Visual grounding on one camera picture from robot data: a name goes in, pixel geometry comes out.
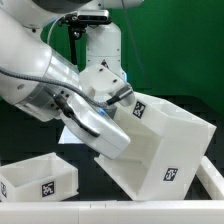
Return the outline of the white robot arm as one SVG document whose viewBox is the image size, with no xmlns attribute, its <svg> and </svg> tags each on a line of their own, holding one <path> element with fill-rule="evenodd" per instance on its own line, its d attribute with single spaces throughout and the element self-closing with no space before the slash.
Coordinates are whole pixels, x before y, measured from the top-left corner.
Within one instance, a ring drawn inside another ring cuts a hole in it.
<svg viewBox="0 0 224 224">
<path fill-rule="evenodd" d="M 111 9 L 144 0 L 0 0 L 0 97 L 45 122 L 60 119 L 92 149 L 116 159 L 129 136 L 101 109 L 135 101 L 120 66 L 120 30 Z M 43 28 L 68 22 L 93 34 L 90 61 L 80 71 L 41 40 Z"/>
</svg>

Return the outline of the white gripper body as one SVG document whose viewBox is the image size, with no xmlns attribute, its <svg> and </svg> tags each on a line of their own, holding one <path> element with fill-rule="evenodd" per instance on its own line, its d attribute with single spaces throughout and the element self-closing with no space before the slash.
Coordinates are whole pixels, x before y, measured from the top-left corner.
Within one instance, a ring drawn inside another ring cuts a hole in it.
<svg viewBox="0 0 224 224">
<path fill-rule="evenodd" d="M 68 130 L 90 148 L 109 159 L 116 159 L 129 146 L 129 136 L 107 115 L 101 115 L 78 95 L 70 96 L 67 105 L 72 117 L 60 118 Z"/>
</svg>

